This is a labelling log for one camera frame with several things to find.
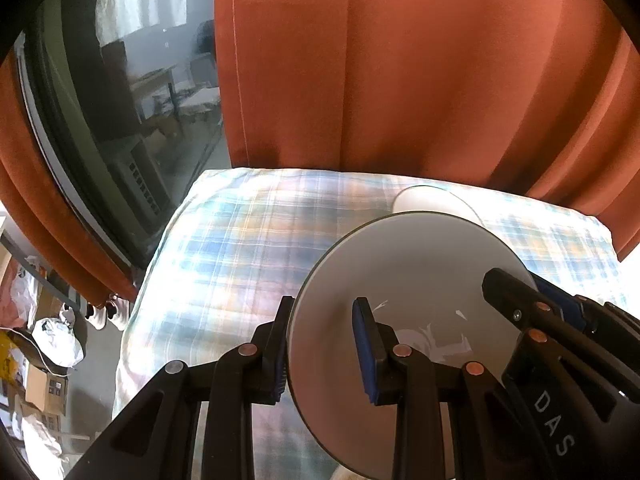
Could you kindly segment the white bowl blue floral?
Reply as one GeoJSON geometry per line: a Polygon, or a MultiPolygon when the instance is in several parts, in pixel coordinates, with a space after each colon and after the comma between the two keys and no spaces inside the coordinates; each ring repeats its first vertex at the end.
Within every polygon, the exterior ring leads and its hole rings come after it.
{"type": "Polygon", "coordinates": [[[484,299],[493,269],[535,284],[514,251],[482,226],[413,211],[360,226],[314,265],[288,328],[288,377],[300,416],[322,448],[369,479],[392,475],[395,415],[368,399],[360,375],[352,303],[367,298],[376,322],[433,362],[483,363],[500,376],[518,329],[484,299]]]}
{"type": "Polygon", "coordinates": [[[431,185],[415,185],[402,190],[393,200],[392,213],[431,211],[451,214],[471,221],[478,226],[484,223],[476,211],[462,198],[443,188],[431,185]]]}

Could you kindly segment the plaid blue tablecloth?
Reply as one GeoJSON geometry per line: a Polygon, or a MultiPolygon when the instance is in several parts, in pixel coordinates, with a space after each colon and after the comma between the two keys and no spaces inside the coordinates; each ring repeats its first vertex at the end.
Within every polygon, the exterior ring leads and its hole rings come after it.
{"type": "MultiPolygon", "coordinates": [[[[201,365],[250,340],[345,234],[388,216],[416,179],[303,169],[208,170],[172,215],[122,336],[114,408],[168,362],[201,365]]],[[[528,270],[629,313],[638,296],[610,230],[590,214],[438,181],[528,270]]]]}

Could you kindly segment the white plastic bag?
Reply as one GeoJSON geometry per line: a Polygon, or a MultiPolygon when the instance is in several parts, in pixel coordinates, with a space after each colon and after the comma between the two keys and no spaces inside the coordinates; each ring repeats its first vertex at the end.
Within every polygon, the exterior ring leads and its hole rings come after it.
{"type": "Polygon", "coordinates": [[[57,366],[75,367],[85,357],[73,329],[59,318],[40,318],[32,336],[39,350],[57,366]]]}

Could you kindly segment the cardboard boxes clutter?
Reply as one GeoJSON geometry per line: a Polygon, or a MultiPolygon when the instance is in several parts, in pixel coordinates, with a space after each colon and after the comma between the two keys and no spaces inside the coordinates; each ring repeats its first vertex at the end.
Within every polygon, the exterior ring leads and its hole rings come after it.
{"type": "Polygon", "coordinates": [[[36,257],[26,256],[9,234],[1,234],[1,380],[9,399],[1,413],[37,416],[51,438],[63,442],[67,367],[50,359],[34,336],[45,318],[53,323],[73,303],[48,280],[36,257]]]}

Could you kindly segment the orange curtain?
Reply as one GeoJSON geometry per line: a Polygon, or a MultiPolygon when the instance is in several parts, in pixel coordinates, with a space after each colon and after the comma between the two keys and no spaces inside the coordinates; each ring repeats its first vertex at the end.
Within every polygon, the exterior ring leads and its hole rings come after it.
{"type": "MultiPolygon", "coordinates": [[[[43,157],[1,0],[1,203],[86,298],[134,274],[43,157]]],[[[230,167],[404,174],[576,209],[639,245],[639,0],[214,0],[230,167]]]]}

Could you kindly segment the dark glass window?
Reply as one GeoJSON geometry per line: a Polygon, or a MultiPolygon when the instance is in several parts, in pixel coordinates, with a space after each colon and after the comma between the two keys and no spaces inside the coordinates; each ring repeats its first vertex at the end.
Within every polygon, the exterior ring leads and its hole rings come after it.
{"type": "Polygon", "coordinates": [[[144,268],[194,181],[230,167],[214,0],[44,0],[18,67],[64,198],[112,254],[144,268]]]}

